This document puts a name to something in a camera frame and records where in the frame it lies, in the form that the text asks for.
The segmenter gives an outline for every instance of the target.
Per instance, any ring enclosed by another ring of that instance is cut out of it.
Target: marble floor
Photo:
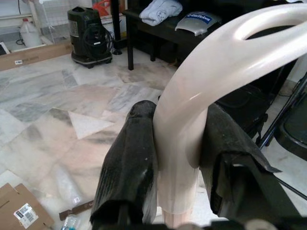
[[[124,124],[131,106],[140,100],[157,102],[176,69],[141,51],[134,52],[135,70],[127,69],[127,53],[108,65],[87,69],[70,55],[0,72],[0,186],[23,183],[55,220],[70,207],[58,168],[65,170],[81,201],[93,199],[105,154]],[[269,110],[274,119],[285,98]],[[282,170],[277,176],[307,192],[307,163],[273,140],[263,150]],[[302,215],[307,202],[286,190]],[[89,230],[90,211],[79,215],[80,230]],[[191,221],[208,225],[216,219],[201,182]],[[162,221],[161,209],[156,222]]]

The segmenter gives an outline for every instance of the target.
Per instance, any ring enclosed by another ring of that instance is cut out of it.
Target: small plastic bottle
[[[42,44],[37,28],[30,23],[27,18],[23,18],[23,25],[20,28],[20,34],[23,37],[26,47],[35,47]]]
[[[61,230],[77,230],[79,225],[80,219],[76,215],[69,215],[66,217]]]

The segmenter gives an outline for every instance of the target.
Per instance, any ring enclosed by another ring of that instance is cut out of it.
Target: wire rack
[[[80,5],[80,0],[35,0],[41,32],[51,42],[69,39],[67,11]]]

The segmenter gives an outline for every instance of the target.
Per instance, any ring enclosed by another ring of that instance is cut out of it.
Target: folded towel
[[[175,0],[153,0],[141,13],[142,22],[151,26],[158,25],[166,18],[177,16],[182,5]]]

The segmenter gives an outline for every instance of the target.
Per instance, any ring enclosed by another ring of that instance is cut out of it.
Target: white plastic bottle
[[[37,28],[30,23],[27,18],[23,18],[23,25],[20,28],[20,34],[23,37],[26,47],[35,47],[42,44]]]

